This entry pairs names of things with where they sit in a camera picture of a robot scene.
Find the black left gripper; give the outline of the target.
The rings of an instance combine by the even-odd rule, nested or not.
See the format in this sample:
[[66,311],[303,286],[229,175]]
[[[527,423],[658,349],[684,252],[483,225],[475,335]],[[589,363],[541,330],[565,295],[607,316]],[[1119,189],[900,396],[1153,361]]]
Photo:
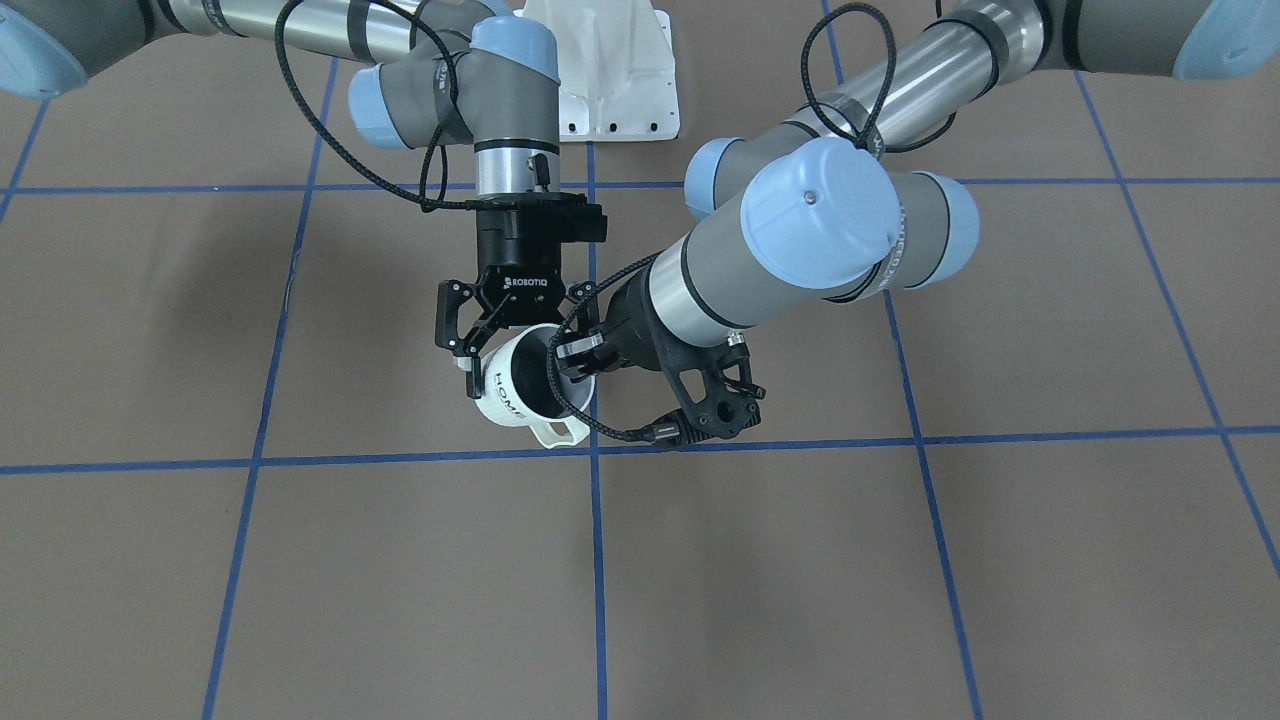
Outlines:
[[690,348],[657,315],[650,270],[640,270],[608,302],[600,333],[564,342],[556,348],[559,382],[580,384],[588,378],[639,366],[659,372],[664,361]]

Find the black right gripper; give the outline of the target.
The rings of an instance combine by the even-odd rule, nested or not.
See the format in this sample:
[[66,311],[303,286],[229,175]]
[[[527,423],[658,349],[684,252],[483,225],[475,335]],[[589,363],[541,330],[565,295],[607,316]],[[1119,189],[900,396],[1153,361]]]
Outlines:
[[[570,286],[566,296],[562,246],[604,242],[603,208],[584,195],[500,195],[498,201],[498,209],[476,215],[477,282],[443,281],[436,287],[435,345],[458,363],[471,400],[484,396],[481,351],[499,329],[564,319],[562,336],[602,333],[602,287],[585,281]],[[566,316],[564,299],[571,302]],[[463,333],[460,311],[470,302],[481,311]]]

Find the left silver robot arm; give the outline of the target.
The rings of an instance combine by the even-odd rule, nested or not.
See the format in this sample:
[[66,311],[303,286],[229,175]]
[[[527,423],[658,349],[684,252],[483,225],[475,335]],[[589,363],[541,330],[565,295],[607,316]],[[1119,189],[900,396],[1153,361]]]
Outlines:
[[1276,51],[1275,1],[960,1],[765,133],[704,143],[684,182],[695,227],[643,263],[599,322],[561,333],[548,363],[576,379],[718,372],[746,329],[795,307],[947,279],[975,252],[977,202],[890,155],[1036,70],[1231,79]]

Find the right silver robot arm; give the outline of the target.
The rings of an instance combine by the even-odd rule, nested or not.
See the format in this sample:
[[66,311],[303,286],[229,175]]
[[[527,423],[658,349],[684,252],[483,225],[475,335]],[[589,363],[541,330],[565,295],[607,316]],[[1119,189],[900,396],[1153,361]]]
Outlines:
[[[5,1],[3,90],[51,100],[172,36],[261,38],[317,137],[370,184],[420,211],[466,211],[474,282],[442,283],[436,346],[493,386],[483,350],[499,331],[562,320],[564,243],[604,240],[602,209],[561,187],[557,41],[503,1]],[[294,53],[357,61],[349,115],[381,149],[421,149],[408,188],[357,159],[300,87]]]

